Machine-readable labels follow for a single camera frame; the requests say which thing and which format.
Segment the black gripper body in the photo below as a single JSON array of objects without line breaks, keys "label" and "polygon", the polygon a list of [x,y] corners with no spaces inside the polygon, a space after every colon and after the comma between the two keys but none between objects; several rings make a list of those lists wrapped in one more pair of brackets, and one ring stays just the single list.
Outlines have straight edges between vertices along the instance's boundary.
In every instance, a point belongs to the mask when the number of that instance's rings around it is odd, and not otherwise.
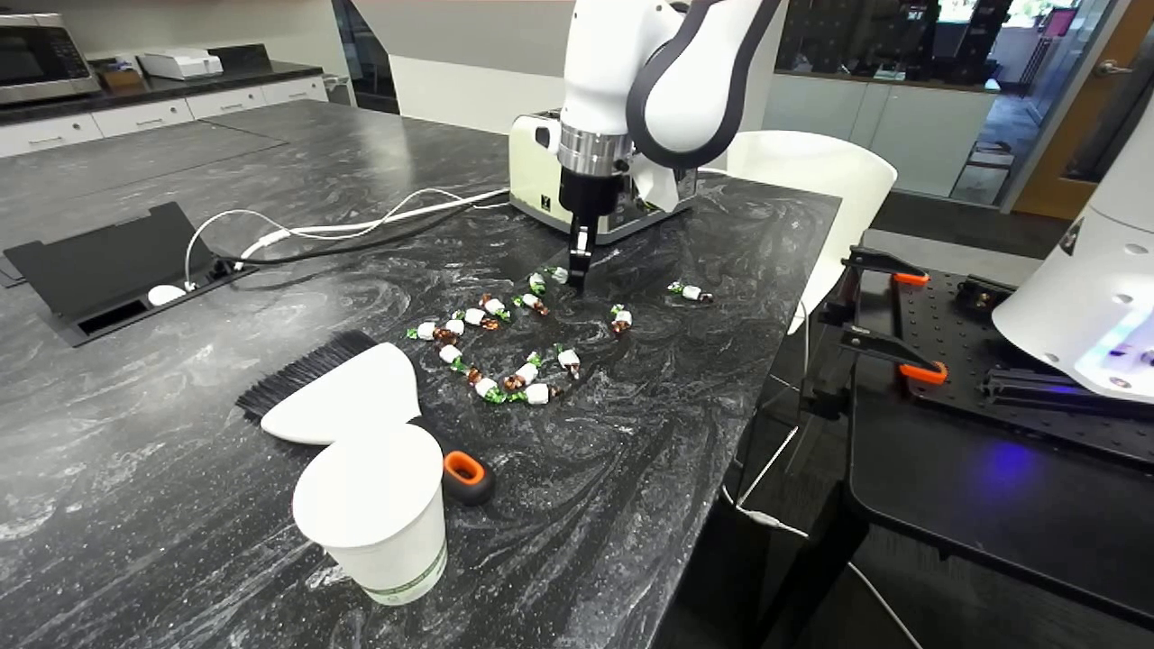
[{"label": "black gripper body", "polygon": [[625,135],[558,131],[558,203],[570,208],[570,248],[591,252],[599,222],[615,208],[631,140]]}]

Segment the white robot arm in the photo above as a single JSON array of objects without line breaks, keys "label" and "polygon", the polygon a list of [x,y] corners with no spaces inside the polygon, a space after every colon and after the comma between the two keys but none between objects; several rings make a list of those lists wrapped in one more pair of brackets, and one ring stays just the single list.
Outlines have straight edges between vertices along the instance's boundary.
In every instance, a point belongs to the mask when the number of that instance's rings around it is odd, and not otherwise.
[{"label": "white robot arm", "polygon": [[714,164],[743,124],[752,53],[778,0],[576,0],[558,109],[566,282],[585,289],[620,185],[659,214],[679,179]]}]

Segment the white robot base right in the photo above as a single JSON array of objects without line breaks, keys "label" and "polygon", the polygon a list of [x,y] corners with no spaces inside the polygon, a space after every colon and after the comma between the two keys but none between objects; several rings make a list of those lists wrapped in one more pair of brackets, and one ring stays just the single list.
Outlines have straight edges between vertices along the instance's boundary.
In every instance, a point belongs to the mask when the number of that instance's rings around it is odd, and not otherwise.
[{"label": "white robot base right", "polygon": [[990,325],[1095,396],[1154,404],[1154,109]]}]

